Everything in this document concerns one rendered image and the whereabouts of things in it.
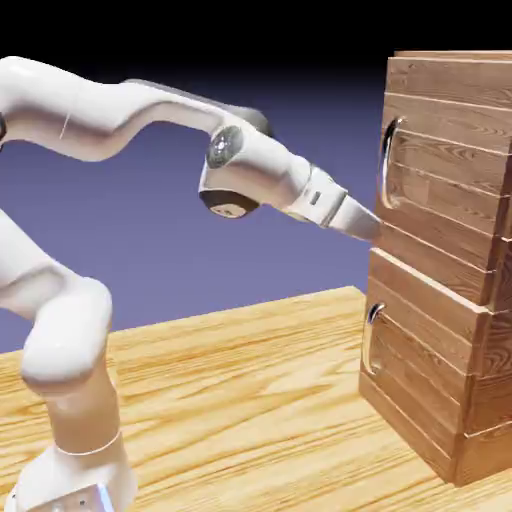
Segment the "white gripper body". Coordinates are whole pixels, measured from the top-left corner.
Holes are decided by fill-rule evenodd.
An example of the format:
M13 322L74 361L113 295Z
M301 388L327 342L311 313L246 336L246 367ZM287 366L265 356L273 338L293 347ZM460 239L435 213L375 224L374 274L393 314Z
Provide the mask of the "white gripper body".
M352 238L375 242L381 230L381 220L369 209L346 195L330 221L330 228Z

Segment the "large wooden cabinet door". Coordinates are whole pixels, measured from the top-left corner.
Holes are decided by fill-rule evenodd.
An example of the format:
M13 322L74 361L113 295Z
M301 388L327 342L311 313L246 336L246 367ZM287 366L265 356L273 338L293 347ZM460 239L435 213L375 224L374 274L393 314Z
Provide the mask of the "large wooden cabinet door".
M512 309L512 51L403 51L387 65L396 131L379 246L462 297Z

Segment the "small wooden cabinet door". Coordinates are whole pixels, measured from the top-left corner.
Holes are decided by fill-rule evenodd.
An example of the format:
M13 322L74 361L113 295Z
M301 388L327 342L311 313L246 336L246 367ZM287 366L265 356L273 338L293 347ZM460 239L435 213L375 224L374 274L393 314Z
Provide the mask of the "small wooden cabinet door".
M360 392L445 481L454 478L469 377L490 311L381 249L370 252L365 313L376 376L361 365Z

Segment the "wooden cabinet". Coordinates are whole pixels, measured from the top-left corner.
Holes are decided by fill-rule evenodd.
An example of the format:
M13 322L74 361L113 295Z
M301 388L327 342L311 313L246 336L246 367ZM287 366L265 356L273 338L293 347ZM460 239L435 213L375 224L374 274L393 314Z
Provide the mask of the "wooden cabinet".
M379 218L381 234L371 250L383 250ZM447 481L458 486L512 467L512 309L483 307L491 317L469 377L454 478Z

